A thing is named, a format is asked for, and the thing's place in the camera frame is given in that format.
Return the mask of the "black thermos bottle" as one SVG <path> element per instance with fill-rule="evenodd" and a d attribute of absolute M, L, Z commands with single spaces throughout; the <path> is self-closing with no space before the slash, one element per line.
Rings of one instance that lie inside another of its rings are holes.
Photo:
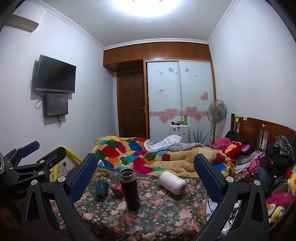
<path fill-rule="evenodd" d="M 136 174 L 133 169 L 123 169 L 119 174 L 126 206 L 129 211 L 138 212 L 140 210 L 140 199 L 138 195 Z"/>

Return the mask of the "white thermos bottle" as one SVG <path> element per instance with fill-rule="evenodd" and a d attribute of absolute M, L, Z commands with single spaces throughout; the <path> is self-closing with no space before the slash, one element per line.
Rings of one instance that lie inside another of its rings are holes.
<path fill-rule="evenodd" d="M 159 183 L 175 195 L 182 194 L 187 186 L 187 182 L 184 179 L 172 174 L 169 171 L 165 171 L 159 176 Z"/>

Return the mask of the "red plush toy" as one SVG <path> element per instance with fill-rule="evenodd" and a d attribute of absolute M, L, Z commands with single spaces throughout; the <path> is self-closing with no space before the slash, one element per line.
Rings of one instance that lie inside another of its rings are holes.
<path fill-rule="evenodd" d="M 250 145 L 243 144 L 239 141 L 232 142 L 228 147 L 224 148 L 222 152 L 230 159 L 235 159 L 237 156 L 245 154 L 250 149 Z"/>

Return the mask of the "dried twig plant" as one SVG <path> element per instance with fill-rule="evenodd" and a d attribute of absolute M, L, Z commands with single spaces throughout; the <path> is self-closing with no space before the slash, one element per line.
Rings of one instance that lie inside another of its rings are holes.
<path fill-rule="evenodd" d="M 209 135 L 210 133 L 206 133 L 204 130 L 193 131 L 193 138 L 196 143 L 203 144 Z"/>

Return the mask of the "colourful patchwork quilt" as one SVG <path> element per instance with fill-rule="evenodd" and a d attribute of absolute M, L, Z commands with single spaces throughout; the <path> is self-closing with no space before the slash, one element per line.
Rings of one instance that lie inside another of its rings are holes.
<path fill-rule="evenodd" d="M 177 176 L 197 177 L 194 157 L 203 154 L 223 176 L 234 175 L 234 164 L 221 150 L 210 147 L 193 147 L 190 150 L 149 152 L 144 148 L 145 138 L 101 137 L 96 140 L 92 152 L 104 166 L 121 171 L 131 168 L 138 174 L 159 176 L 169 171 Z"/>

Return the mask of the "grey white crumpled sheet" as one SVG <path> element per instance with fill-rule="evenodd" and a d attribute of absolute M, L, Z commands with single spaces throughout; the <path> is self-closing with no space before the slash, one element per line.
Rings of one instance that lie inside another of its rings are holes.
<path fill-rule="evenodd" d="M 195 143 L 195 142 L 182 143 L 181 140 L 182 140 L 182 137 L 180 135 L 167 136 L 160 142 L 155 142 L 151 139 L 148 139 L 144 142 L 144 148 L 148 152 L 159 152 L 159 151 L 178 152 L 178 151 L 188 151 L 197 147 L 206 147 L 201 143 Z"/>

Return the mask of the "floral bed cover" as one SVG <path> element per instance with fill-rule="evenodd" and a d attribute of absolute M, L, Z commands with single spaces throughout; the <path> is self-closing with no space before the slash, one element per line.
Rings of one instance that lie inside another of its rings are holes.
<path fill-rule="evenodd" d="M 192 240 L 205 223 L 206 189 L 199 178 L 186 178 L 183 194 L 176 196 L 151 175 L 138 175 L 140 210 L 128 211 L 123 197 L 111 189 L 107 198 L 95 196 L 98 181 L 109 182 L 111 171 L 96 169 L 74 207 L 98 240 Z"/>

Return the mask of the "green bottle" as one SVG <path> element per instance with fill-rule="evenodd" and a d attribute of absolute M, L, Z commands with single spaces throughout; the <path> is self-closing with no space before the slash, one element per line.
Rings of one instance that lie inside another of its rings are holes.
<path fill-rule="evenodd" d="M 183 116 L 183 125 L 187 125 L 188 124 L 188 117 L 187 117 L 187 115 L 185 114 L 184 116 Z"/>

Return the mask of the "white standing fan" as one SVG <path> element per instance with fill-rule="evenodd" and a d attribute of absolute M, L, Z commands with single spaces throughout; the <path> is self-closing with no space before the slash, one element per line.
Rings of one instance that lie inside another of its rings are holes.
<path fill-rule="evenodd" d="M 214 100 L 208 107 L 207 118 L 211 123 L 210 145 L 215 142 L 216 126 L 224 121 L 227 115 L 227 108 L 222 100 Z"/>

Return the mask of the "wooden bed headboard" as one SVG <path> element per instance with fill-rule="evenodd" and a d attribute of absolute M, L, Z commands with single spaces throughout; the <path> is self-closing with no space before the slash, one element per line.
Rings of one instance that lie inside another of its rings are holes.
<path fill-rule="evenodd" d="M 237 131 L 241 137 L 252 141 L 254 148 L 259 151 L 266 149 L 267 145 L 274 145 L 277 136 L 295 138 L 295 130 L 277 123 L 249 117 L 238 117 L 231 114 L 232 130 Z"/>

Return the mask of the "yellow plush toy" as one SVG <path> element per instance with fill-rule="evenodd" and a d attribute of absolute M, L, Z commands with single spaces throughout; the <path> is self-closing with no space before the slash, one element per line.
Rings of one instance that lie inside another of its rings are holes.
<path fill-rule="evenodd" d="M 287 190 L 295 196 L 295 172 L 293 172 L 292 167 L 287 170 Z"/>

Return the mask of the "frosted sliding wardrobe doors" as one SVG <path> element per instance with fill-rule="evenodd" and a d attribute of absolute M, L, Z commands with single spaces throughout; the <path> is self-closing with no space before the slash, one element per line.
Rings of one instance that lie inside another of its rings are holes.
<path fill-rule="evenodd" d="M 147 62 L 149 137 L 161 141 L 170 135 L 170 125 L 183 125 L 188 117 L 189 142 L 193 131 L 211 131 L 207 110 L 214 100 L 213 75 L 206 61 Z"/>

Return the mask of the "dark brown wooden door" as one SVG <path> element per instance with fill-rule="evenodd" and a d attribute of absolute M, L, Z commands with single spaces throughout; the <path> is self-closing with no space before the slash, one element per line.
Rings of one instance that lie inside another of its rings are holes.
<path fill-rule="evenodd" d="M 119 72 L 116 88 L 119 136 L 146 138 L 144 72 Z"/>

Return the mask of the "yellow padded rail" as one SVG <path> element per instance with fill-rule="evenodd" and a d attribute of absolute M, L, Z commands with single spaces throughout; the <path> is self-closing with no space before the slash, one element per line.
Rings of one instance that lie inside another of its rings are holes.
<path fill-rule="evenodd" d="M 71 171 L 71 169 L 82 162 L 82 159 L 78 157 L 73 151 L 68 148 L 65 148 L 65 150 L 66 157 L 51 169 L 52 181 L 56 181 L 60 176 L 66 176 Z"/>

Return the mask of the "large black wall television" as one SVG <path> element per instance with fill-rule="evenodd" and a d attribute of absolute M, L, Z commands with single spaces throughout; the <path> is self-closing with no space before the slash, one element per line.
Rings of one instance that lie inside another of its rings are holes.
<path fill-rule="evenodd" d="M 40 55 L 33 85 L 37 91 L 74 93 L 76 66 Z"/>

